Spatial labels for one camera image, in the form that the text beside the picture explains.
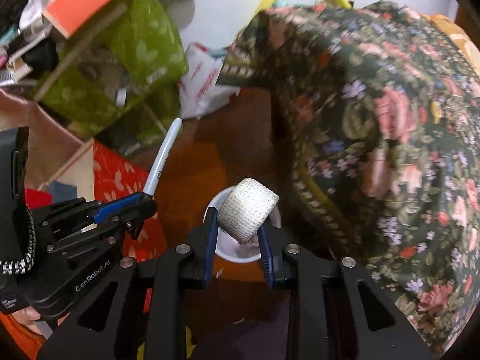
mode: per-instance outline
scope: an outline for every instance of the metal bolt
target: metal bolt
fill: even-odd
[[[347,268],[353,268],[356,264],[356,261],[351,257],[344,257],[342,258],[342,264]]]
[[[180,244],[175,248],[175,250],[177,251],[177,253],[185,254],[190,251],[190,246],[187,244]]]
[[[120,260],[120,266],[122,268],[130,268],[134,264],[134,259],[132,257],[123,257]]]
[[[297,244],[289,244],[285,247],[285,250],[290,254],[300,253],[300,246]]]

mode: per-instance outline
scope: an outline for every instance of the floral fabric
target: floral fabric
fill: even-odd
[[[480,85],[454,43],[386,1],[269,9],[219,83],[271,90],[309,218],[441,356],[480,298]]]

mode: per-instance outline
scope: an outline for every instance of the white textured tape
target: white textured tape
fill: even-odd
[[[218,210],[218,224],[239,243],[247,243],[277,203],[277,194],[256,180],[245,178]]]

